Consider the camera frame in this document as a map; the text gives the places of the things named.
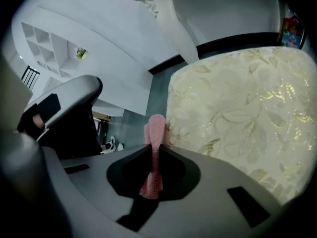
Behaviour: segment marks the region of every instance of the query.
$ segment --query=black baseboard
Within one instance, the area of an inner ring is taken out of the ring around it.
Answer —
[[[201,58],[203,55],[212,52],[215,52],[214,55],[218,55],[248,48],[278,46],[278,34],[279,33],[251,33],[225,37],[197,46],[198,56]],[[183,57],[176,55],[153,67],[149,72],[155,75],[181,62],[184,62]]]

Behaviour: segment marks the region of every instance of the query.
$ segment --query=wall shelf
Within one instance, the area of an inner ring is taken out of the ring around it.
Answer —
[[[73,78],[80,60],[75,58],[74,43],[37,27],[22,22],[28,46],[41,67],[62,78]]]

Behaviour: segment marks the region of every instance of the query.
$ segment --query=white chair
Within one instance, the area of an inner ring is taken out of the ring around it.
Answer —
[[[196,46],[177,17],[173,0],[135,0],[143,2],[156,18],[162,33],[190,64],[199,60]]]

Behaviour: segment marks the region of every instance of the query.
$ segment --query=pink towel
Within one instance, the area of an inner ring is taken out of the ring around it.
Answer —
[[[163,190],[159,173],[159,146],[164,136],[165,122],[162,115],[154,115],[144,126],[145,143],[152,145],[152,170],[140,190],[140,194],[147,199],[158,199],[159,192]]]

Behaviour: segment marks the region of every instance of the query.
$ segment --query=gray floor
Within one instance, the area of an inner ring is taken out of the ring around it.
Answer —
[[[251,48],[252,45],[243,47],[234,47],[231,49],[213,51],[201,56],[201,59],[215,56],[221,53],[230,52],[233,50]],[[170,67],[158,74],[155,74],[152,81],[148,108],[145,116],[136,114],[134,112],[125,110],[123,117],[113,117],[109,122],[108,133],[106,136],[106,142],[110,140],[111,136],[115,136],[116,145],[122,143],[125,149],[130,149],[144,144],[144,125],[148,123],[150,116],[161,114],[166,116],[168,85],[170,77],[186,66],[187,63],[183,62],[173,67]]]

